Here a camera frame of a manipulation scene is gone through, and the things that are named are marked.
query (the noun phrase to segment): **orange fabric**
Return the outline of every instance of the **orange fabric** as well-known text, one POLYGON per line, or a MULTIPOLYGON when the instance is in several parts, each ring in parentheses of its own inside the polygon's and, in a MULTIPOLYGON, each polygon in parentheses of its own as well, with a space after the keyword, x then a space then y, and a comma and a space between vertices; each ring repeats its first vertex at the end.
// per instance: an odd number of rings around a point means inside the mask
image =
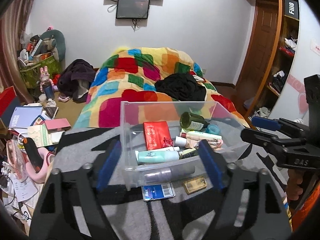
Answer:
POLYGON ((320 196, 320 185, 314 190, 311 196, 304 203, 303 208, 297 211, 292 217, 292 230, 295 231, 302 221, 306 218, 317 198, 320 196))

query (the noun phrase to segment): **tv screen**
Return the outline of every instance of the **tv screen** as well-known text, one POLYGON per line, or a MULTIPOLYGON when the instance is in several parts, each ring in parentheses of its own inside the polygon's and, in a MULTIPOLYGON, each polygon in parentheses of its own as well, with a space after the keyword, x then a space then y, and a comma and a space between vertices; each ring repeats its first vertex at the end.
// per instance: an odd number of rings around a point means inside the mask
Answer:
POLYGON ((147 19, 150 0, 118 0, 117 19, 147 19))

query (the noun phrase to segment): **clear plastic box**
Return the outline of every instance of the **clear plastic box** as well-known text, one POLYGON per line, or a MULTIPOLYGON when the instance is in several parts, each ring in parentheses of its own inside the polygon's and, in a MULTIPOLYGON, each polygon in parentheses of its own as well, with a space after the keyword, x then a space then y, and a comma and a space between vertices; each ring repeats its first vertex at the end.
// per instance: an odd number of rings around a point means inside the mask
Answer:
POLYGON ((172 140, 181 132, 180 116, 184 112, 202 115, 220 128, 221 153, 227 162, 236 161, 248 147, 240 138, 244 126, 220 103, 202 102, 121 102, 121 145, 124 155, 123 176, 128 190, 132 187, 171 182, 205 173, 199 156, 182 160, 138 165, 135 151, 146 151, 143 123, 166 121, 172 140))

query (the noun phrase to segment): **camouflage storage bin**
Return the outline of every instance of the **camouflage storage bin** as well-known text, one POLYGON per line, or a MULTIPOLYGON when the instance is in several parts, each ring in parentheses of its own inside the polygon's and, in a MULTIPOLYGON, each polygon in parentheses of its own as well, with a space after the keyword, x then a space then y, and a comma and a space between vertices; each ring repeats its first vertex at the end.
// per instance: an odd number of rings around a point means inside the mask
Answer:
POLYGON ((27 88, 36 88, 40 84, 40 68, 47 66, 50 78, 52 79, 56 74, 60 74, 61 64, 56 61, 53 56, 35 63, 31 66, 20 69, 21 77, 27 88))

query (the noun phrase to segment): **wooden door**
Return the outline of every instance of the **wooden door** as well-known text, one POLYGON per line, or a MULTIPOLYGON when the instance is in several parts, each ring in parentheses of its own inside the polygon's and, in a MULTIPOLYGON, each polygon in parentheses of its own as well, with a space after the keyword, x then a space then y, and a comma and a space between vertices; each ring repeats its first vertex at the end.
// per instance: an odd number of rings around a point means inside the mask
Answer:
POLYGON ((266 3, 256 4, 255 29, 251 36, 251 45, 236 85, 239 108, 245 100, 252 98, 258 91, 276 36, 278 6, 266 3))

